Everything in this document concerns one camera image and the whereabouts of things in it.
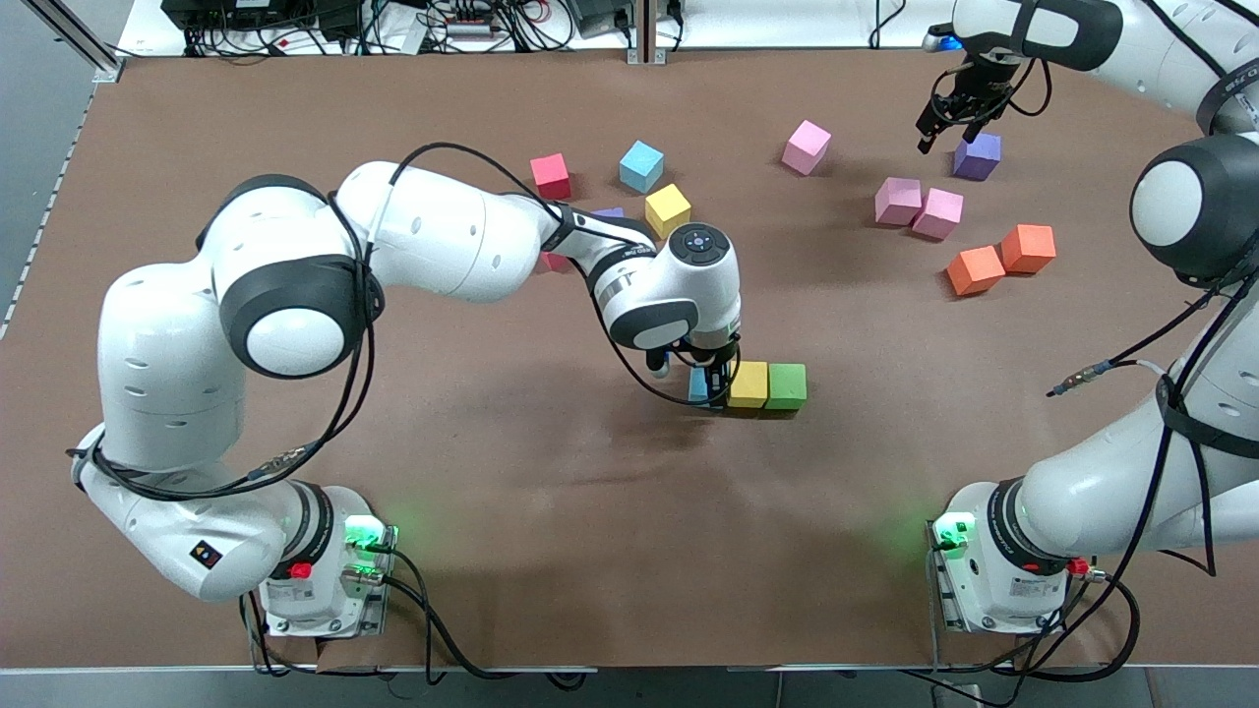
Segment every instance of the white robotic arm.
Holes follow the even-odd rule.
[[[967,57],[953,92],[933,96],[918,121],[924,152],[951,125],[966,125],[971,140],[1001,117],[1010,78],[1029,59],[1194,116],[1207,137],[1149,163],[1133,190],[1132,224],[1181,281],[1233,299],[1132,413],[1022,477],[972,484],[953,498],[933,528],[956,629],[1035,634],[1064,603],[1070,559],[1134,543],[1202,544],[1204,494],[1214,496],[1216,542],[1259,537],[1259,292],[1250,290],[1259,268],[1259,28],[1249,4],[958,0],[953,23],[932,30],[956,34]]]
[[[261,585],[277,634],[380,631],[393,529],[349,489],[259,484],[329,433],[248,479],[222,464],[242,431],[247,368],[298,379],[356,362],[383,287],[491,302],[524,283],[543,248],[579,265],[609,338],[656,368],[666,350],[724,362],[737,346],[738,262],[718,229],[687,224],[657,253],[630,219],[413,168],[392,180],[395,170],[360,166],[335,205],[293,178],[248,180],[198,237],[196,257],[131,271],[102,307],[104,420],[74,451],[76,484],[193,596],[225,601]]]

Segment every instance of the red-orange cube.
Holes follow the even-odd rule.
[[[958,295],[976,295],[1005,277],[997,249],[992,246],[963,251],[948,265],[948,280]]]
[[[1058,256],[1054,229],[1019,224],[1001,241],[1001,263],[1011,273],[1035,273]]]

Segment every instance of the metal post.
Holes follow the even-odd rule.
[[[656,0],[635,0],[635,44],[626,58],[631,64],[662,67],[665,50],[656,47],[656,19],[660,5]]]
[[[21,0],[31,13],[44,20],[57,37],[78,52],[79,57],[96,67],[93,83],[113,83],[122,73],[122,60],[101,40],[83,20],[71,11],[60,0]]]

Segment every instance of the pink cube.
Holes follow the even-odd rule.
[[[545,199],[568,199],[573,195],[573,185],[568,179],[568,165],[564,164],[564,156],[559,152],[529,160],[529,166],[534,170],[538,194]]]
[[[959,223],[962,223],[962,195],[943,189],[929,189],[923,210],[909,228],[927,238],[944,241]]]
[[[908,227],[923,209],[923,185],[917,179],[888,178],[874,195],[874,220]]]
[[[807,175],[822,161],[830,144],[831,134],[805,121],[787,141],[787,147],[783,150],[783,164],[802,175]]]
[[[573,272],[573,263],[556,253],[543,253],[543,261],[546,261],[546,266],[556,273]]]

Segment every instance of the brown tabletop surface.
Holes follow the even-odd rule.
[[[617,161],[666,154],[694,218],[734,241],[744,358],[808,365],[792,420],[714,417],[638,389],[577,276],[530,278],[488,306],[389,292],[358,422],[302,476],[363,493],[402,528],[434,606],[478,663],[922,665],[929,661],[923,522],[974,480],[1017,476],[1124,413],[1141,369],[1049,401],[1047,387],[1168,320],[1192,292],[1132,236],[1144,164],[1192,139],[1187,118],[1056,72],[1049,112],[1008,116],[985,183],[948,176],[959,130],[915,150],[932,79],[959,55],[738,52],[665,68],[617,54],[136,60],[98,89],[0,341],[0,665],[244,664],[234,603],[162,580],[69,481],[63,450],[99,420],[94,341],[106,287],[184,261],[240,180],[286,173],[334,189],[356,165],[433,140],[528,176],[563,151],[574,204],[624,207]],[[1022,98],[1034,106],[1039,78]],[[778,157],[808,118],[833,134],[816,174]],[[486,189],[468,157],[423,166]],[[872,224],[889,175],[966,195],[943,243]],[[942,270],[1016,223],[1047,223],[1059,257],[958,300]],[[1168,360],[1191,325],[1151,357]],[[666,385],[685,391],[684,372]],[[249,382],[240,467],[310,440],[340,377]],[[1255,545],[1209,580],[1146,554],[1128,582],[1143,663],[1259,663]],[[417,664],[414,615],[334,664]],[[1065,660],[1104,660],[1124,614]],[[980,661],[1008,637],[951,636]]]

